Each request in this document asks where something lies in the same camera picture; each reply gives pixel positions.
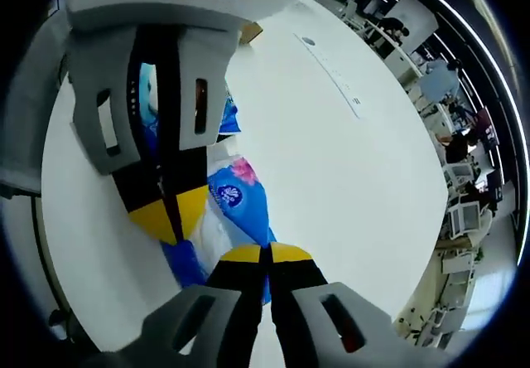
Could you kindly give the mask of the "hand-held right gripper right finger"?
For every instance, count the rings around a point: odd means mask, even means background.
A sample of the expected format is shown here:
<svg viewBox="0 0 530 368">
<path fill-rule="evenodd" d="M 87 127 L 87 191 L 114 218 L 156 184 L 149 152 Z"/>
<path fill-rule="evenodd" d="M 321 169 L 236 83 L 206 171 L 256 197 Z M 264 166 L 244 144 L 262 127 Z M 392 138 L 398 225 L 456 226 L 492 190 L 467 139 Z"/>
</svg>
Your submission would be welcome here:
<svg viewBox="0 0 530 368">
<path fill-rule="evenodd" d="M 414 346 L 391 317 L 340 282 L 330 283 L 305 250 L 267 248 L 272 321 L 288 367 L 447 367 L 451 357 Z"/>
</svg>

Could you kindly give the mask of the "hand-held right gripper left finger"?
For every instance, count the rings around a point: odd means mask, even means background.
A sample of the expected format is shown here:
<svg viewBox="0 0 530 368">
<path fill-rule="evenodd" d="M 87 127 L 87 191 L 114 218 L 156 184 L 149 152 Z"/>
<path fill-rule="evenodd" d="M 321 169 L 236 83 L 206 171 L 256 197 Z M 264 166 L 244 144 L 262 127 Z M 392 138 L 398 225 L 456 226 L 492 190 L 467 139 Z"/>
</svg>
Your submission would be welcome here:
<svg viewBox="0 0 530 368">
<path fill-rule="evenodd" d="M 247 367 L 263 313 L 266 250 L 224 254 L 203 285 L 150 313 L 139 337 L 89 358 L 91 367 Z"/>
</svg>

